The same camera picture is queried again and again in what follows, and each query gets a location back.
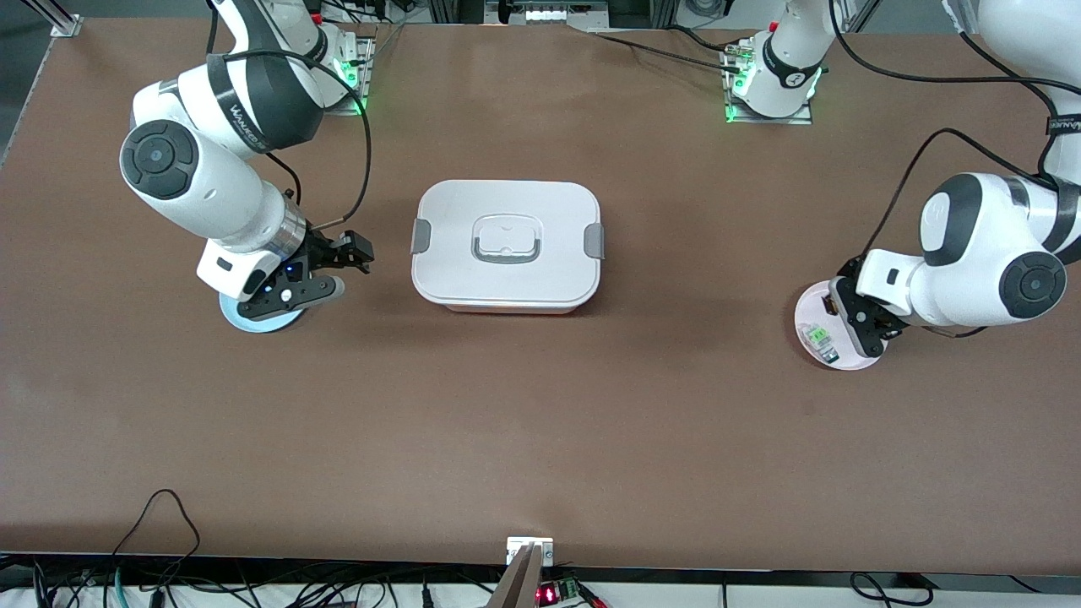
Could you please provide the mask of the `white lunch box grey clips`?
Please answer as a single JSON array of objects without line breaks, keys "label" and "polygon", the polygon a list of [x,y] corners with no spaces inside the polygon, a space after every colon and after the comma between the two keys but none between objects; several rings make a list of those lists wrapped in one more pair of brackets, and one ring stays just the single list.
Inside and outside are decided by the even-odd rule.
[{"label": "white lunch box grey clips", "polygon": [[448,180],[421,197],[410,279],[456,312],[568,314],[600,285],[605,227],[576,183]]}]

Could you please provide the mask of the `pink plate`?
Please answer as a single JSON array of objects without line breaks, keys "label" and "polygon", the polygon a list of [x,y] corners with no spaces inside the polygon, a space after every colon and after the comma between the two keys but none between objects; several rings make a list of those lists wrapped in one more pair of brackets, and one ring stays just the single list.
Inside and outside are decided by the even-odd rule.
[{"label": "pink plate", "polygon": [[[849,323],[841,316],[835,317],[826,314],[825,308],[823,308],[823,298],[829,294],[828,285],[833,280],[820,281],[817,285],[811,285],[806,291],[803,292],[802,296],[796,302],[795,310],[795,329],[796,338],[802,344],[801,336],[799,334],[799,323],[819,323],[823,328],[826,328],[831,338],[833,338],[835,349],[840,354],[840,361],[835,362],[832,366],[827,366],[822,364],[812,355],[815,361],[827,366],[828,368],[841,371],[857,371],[877,362],[877,359],[866,358],[860,356],[860,351],[854,342],[854,332],[852,328],[849,328]],[[804,351],[808,351],[806,346],[803,346]]]}]

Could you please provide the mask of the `circuit board with red light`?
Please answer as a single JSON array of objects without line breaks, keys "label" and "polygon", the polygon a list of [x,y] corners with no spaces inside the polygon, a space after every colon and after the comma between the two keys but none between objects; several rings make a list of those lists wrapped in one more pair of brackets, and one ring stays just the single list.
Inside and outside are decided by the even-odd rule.
[{"label": "circuit board with red light", "polygon": [[552,608],[553,605],[580,600],[580,598],[579,581],[573,577],[556,578],[552,581],[540,582],[535,592],[537,608]]}]

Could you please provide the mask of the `green and clear switch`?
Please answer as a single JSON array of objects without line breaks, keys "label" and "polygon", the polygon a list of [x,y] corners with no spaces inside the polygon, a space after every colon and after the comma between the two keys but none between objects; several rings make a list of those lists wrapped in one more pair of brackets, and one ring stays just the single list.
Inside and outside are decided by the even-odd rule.
[{"label": "green and clear switch", "polygon": [[835,349],[833,338],[826,328],[819,323],[799,323],[798,328],[808,353],[814,355],[818,361],[827,366],[840,361],[840,354]]}]

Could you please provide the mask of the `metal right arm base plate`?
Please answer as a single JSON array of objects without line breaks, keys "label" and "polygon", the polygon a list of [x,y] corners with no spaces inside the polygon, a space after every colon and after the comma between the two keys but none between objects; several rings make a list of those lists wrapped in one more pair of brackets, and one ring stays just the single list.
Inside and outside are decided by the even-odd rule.
[{"label": "metal right arm base plate", "polygon": [[348,116],[358,114],[356,102],[346,92],[344,84],[355,91],[363,105],[368,103],[373,69],[375,65],[376,39],[364,37],[346,30],[328,34],[329,47],[322,65],[334,72],[334,77],[321,74],[319,76],[325,111],[328,114]]}]

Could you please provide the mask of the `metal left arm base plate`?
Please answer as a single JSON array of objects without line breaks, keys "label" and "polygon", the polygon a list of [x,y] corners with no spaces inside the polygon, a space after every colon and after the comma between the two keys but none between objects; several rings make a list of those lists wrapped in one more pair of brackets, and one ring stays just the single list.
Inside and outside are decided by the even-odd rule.
[{"label": "metal left arm base plate", "polygon": [[722,90],[725,96],[725,120],[728,123],[760,123],[760,124],[789,124],[789,125],[811,125],[813,123],[813,111],[811,100],[814,96],[823,67],[813,72],[808,85],[806,96],[795,114],[784,117],[771,117],[757,113],[747,104],[744,94],[747,92],[750,80],[756,72],[755,51],[752,49],[752,38],[744,38],[738,42],[730,43],[722,52],[719,52],[719,60],[725,67],[735,67],[737,72],[722,74]]}]

